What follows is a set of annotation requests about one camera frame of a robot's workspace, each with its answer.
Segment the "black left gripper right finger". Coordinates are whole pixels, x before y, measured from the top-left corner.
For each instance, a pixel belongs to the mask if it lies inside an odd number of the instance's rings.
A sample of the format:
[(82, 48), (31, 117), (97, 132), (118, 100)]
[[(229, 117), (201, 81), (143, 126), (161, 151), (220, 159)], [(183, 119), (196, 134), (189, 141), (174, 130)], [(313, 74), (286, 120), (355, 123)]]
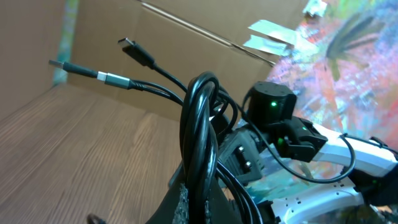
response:
[(211, 224), (243, 224), (218, 183), (212, 183), (208, 195)]

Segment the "brown cardboard wall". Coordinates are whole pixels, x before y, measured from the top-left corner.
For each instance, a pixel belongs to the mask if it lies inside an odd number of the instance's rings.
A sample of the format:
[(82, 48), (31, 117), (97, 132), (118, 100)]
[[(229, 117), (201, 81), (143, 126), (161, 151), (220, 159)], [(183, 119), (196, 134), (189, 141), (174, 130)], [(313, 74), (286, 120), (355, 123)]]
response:
[(136, 41), (156, 63), (188, 83), (211, 71), (241, 101), (267, 78), (278, 56), (245, 48), (250, 26), (267, 20), (295, 29), (305, 1), (15, 1), (1, 2), (1, 116), (55, 83), (50, 59), (181, 89), (126, 55)]

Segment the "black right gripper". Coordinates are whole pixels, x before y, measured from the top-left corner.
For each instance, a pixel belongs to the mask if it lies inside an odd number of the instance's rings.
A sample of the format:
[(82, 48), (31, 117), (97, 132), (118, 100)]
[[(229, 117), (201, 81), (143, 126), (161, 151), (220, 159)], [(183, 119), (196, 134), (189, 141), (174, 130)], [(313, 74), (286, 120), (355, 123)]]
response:
[(259, 140), (246, 128), (227, 134), (219, 145), (219, 160), (243, 185), (262, 178), (265, 165), (258, 150)]

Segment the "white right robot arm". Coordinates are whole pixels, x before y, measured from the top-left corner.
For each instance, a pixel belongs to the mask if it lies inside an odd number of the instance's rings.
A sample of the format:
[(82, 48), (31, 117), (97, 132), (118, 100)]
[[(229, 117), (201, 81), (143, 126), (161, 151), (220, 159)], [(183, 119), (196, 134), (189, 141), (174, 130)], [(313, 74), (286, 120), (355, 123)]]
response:
[(257, 82), (248, 91), (246, 125), (227, 135), (220, 147), (225, 174), (240, 187), (260, 179), (264, 150), (278, 163), (331, 162), (342, 165), (342, 173), (314, 180), (312, 189), (260, 203), (245, 194), (236, 205), (249, 205), (250, 217), (259, 223), (300, 223), (339, 208), (396, 203), (397, 152), (378, 138), (357, 138), (294, 116), (296, 101), (287, 86), (272, 82)]

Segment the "colourful painted backdrop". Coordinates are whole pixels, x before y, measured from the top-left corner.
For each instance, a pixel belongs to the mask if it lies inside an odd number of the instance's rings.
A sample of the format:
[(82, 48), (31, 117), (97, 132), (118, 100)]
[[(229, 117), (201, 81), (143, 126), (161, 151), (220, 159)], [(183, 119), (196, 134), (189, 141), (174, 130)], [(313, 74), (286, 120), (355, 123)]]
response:
[[(250, 215), (250, 207), (236, 205), (247, 189), (225, 174), (219, 160), (219, 145), (227, 134), (246, 125), (243, 113), (248, 91), (257, 82), (287, 86), (297, 97), (293, 114), (339, 133), (349, 134), (348, 118), (361, 118), (364, 125), (373, 123), (355, 103), (366, 98), (372, 88), (382, 95), (377, 103), (377, 136), (397, 124), (397, 57), (389, 55), (385, 43), (383, 16), (397, 11), (397, 2), (327, 1), (325, 9), (303, 9), (304, 18), (295, 29), (260, 20), (250, 26), (253, 34), (245, 48), (278, 56), (264, 80), (254, 82), (241, 101), (236, 101), (211, 71), (193, 77), (188, 83), (160, 67), (155, 58), (136, 41), (118, 41), (121, 50), (143, 67), (162, 75), (181, 89), (171, 89), (124, 75), (94, 70), (69, 60), (52, 61), (52, 65), (73, 75), (74, 81), (88, 86), (88, 79), (98, 79), (113, 86), (123, 103), (155, 111), (180, 124), (178, 148), (184, 183), (172, 223), (210, 223), (208, 195), (212, 183), (218, 183), (233, 210), (243, 223), (259, 223)], [(340, 223), (379, 223), (383, 216), (374, 210), (380, 206), (358, 205), (329, 213), (340, 216)]]

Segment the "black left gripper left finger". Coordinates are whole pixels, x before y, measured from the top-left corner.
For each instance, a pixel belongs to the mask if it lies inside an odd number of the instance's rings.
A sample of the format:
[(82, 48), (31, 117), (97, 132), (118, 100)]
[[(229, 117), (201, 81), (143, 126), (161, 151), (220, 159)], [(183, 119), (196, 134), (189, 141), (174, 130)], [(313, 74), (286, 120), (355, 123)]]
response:
[(169, 189), (153, 216), (146, 224), (171, 224), (180, 200), (180, 186), (184, 183), (183, 168), (180, 164), (169, 180)]

